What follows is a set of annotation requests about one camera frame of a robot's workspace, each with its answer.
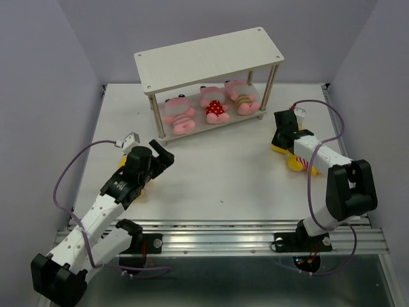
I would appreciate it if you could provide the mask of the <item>yellow frog toy red stripes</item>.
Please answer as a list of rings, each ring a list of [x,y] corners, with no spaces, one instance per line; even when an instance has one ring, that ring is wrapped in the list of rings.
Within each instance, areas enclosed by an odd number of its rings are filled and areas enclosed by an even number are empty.
[[[288,166],[293,171],[309,170],[309,162],[307,160],[292,154],[288,157]]]

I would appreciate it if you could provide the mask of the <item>pink frog toy red polka-dot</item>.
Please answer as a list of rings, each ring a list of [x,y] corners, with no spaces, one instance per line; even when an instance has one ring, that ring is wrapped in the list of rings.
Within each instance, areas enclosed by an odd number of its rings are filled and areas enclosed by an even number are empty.
[[[209,124],[222,124],[229,120],[228,107],[225,105],[226,96],[216,86],[200,87],[200,106],[206,109],[206,121]]]

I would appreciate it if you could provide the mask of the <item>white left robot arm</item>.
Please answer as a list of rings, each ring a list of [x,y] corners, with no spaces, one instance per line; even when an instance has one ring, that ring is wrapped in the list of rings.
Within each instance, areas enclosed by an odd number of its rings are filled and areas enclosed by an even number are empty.
[[[147,271],[149,244],[140,225],[118,217],[142,194],[145,185],[174,164],[174,155],[156,140],[139,144],[138,136],[116,142],[126,156],[124,164],[106,181],[82,219],[69,211],[76,227],[46,255],[31,262],[33,288],[58,306],[75,306],[93,276],[122,252],[137,252],[137,267],[117,265],[123,275]]]

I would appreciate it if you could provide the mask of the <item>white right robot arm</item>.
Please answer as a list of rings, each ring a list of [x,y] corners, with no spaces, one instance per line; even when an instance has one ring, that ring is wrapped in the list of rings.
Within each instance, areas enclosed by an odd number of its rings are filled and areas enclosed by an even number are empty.
[[[294,109],[274,114],[272,143],[305,160],[327,178],[325,204],[311,210],[293,232],[274,235],[271,249],[278,253],[329,252],[329,233],[347,219],[374,210],[378,205],[370,164],[354,161],[325,146],[311,131],[301,130]]]

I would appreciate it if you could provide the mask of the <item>yellow frog toy pink stripes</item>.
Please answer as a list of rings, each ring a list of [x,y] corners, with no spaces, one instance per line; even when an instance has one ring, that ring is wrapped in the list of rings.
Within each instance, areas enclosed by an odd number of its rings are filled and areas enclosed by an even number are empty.
[[[144,194],[143,188],[147,183],[147,169],[140,166],[138,161],[134,162],[133,159],[124,155],[118,165],[118,171],[121,177],[121,192],[126,189],[123,202],[132,203]]]

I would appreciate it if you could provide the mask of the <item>yellow frog toy blue stripes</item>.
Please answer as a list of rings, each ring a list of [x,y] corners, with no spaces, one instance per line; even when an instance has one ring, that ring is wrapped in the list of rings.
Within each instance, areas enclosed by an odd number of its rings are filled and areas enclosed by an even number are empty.
[[[271,144],[271,148],[272,148],[272,150],[274,152],[277,152],[277,153],[280,153],[280,154],[284,154],[284,155],[287,155],[287,156],[292,156],[293,155],[289,150],[281,148],[281,147],[276,146],[274,144]]]

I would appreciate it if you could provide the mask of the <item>pink frog toy orange stripes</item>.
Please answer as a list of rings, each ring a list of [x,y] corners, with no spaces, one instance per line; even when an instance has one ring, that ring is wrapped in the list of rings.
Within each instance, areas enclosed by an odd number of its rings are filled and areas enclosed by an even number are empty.
[[[228,97],[234,102],[239,115],[247,116],[260,108],[260,103],[256,100],[256,96],[246,81],[225,81],[224,87]]]

